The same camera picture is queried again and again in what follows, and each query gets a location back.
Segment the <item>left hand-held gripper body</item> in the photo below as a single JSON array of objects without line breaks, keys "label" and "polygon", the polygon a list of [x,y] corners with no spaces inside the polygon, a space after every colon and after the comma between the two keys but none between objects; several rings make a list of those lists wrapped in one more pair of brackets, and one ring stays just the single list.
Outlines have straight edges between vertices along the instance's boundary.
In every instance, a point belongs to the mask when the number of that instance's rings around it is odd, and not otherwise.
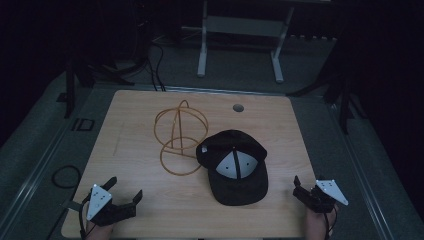
[{"label": "left hand-held gripper body", "polygon": [[136,216],[137,205],[127,204],[115,205],[113,196],[109,191],[94,184],[90,193],[81,203],[65,201],[62,206],[78,213],[78,220],[81,226],[85,226],[87,221],[91,221],[97,226],[107,226]]}]

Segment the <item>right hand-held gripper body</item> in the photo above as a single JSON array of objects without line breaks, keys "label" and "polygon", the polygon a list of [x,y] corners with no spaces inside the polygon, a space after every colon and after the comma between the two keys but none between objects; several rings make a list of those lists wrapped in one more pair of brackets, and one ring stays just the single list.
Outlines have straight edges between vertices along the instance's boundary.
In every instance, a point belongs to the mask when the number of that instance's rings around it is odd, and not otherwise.
[{"label": "right hand-held gripper body", "polygon": [[301,185],[301,188],[294,188],[293,195],[315,213],[330,213],[336,202],[349,204],[335,180],[317,180],[310,190]]}]

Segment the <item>black baseball cap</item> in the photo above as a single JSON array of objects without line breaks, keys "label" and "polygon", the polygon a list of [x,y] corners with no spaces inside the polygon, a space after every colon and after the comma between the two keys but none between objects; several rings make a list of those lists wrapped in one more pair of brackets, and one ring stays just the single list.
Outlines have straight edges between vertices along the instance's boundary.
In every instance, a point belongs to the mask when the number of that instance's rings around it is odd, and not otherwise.
[{"label": "black baseball cap", "polygon": [[266,149],[239,130],[225,130],[196,147],[198,163],[207,169],[214,198],[226,206],[261,201],[268,192]]}]

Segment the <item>gold wire hat stand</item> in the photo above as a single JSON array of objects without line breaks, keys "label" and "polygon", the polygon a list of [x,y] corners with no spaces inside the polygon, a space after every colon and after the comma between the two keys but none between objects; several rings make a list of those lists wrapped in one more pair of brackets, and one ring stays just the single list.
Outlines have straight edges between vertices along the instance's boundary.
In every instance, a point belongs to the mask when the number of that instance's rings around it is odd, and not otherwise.
[{"label": "gold wire hat stand", "polygon": [[209,134],[209,121],[200,110],[191,107],[188,100],[177,106],[160,111],[154,119],[153,133],[161,145],[159,161],[162,168],[174,176],[188,176],[200,169],[197,164],[192,170],[178,172],[166,165],[166,157],[176,166],[179,160],[196,159],[193,153]]}]

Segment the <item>person's left hand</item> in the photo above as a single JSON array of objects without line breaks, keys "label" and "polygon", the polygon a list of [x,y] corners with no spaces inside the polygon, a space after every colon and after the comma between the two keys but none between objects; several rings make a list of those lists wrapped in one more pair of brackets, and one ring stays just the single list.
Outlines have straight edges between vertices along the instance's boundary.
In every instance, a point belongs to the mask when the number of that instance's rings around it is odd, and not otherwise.
[{"label": "person's left hand", "polygon": [[114,224],[107,226],[97,226],[88,221],[86,224],[86,240],[110,240]]}]

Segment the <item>person's right hand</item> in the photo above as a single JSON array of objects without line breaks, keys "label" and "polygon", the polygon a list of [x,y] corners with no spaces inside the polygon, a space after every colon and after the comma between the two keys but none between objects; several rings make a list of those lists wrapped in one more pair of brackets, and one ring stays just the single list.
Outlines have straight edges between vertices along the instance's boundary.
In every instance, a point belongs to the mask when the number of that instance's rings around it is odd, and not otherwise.
[{"label": "person's right hand", "polygon": [[307,208],[304,223],[305,240],[329,240],[337,214],[337,206],[334,206],[330,213],[315,213]]}]

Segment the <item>black tripod stand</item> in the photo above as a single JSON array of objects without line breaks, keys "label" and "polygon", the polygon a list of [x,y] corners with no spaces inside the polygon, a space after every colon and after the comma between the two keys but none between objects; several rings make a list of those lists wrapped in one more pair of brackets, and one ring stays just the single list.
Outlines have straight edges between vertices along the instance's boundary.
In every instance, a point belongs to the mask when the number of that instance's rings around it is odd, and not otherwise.
[{"label": "black tripod stand", "polygon": [[323,100],[326,104],[335,104],[340,101],[338,124],[342,132],[348,134],[347,120],[352,115],[349,103],[351,102],[354,79],[355,73],[353,71],[323,67],[313,83],[300,90],[287,93],[287,96],[300,97],[327,85],[328,88],[323,95]]},{"label": "black tripod stand", "polygon": [[100,63],[96,63],[93,59],[84,55],[72,55],[65,65],[65,92],[60,93],[57,101],[66,104],[64,118],[68,119],[75,108],[75,78],[78,78],[83,87],[93,87],[95,80],[92,72],[103,74],[107,80],[116,82],[121,85],[133,85],[123,78],[125,74],[135,72],[138,69],[137,65],[113,70],[111,67],[106,67]]}]

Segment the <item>white metal frame stand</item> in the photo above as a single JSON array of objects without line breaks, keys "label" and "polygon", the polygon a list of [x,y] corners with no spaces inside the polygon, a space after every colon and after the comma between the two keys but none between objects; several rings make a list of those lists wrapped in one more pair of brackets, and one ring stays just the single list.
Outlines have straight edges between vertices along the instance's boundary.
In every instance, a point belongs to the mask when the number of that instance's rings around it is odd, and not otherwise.
[{"label": "white metal frame stand", "polygon": [[289,7],[283,21],[215,16],[208,13],[208,0],[203,0],[201,47],[197,67],[197,76],[204,77],[206,75],[208,51],[207,34],[209,32],[226,33],[276,38],[278,42],[276,47],[270,52],[270,58],[275,81],[277,83],[282,83],[284,81],[284,77],[280,64],[280,54],[288,33],[294,10],[294,7]]}]

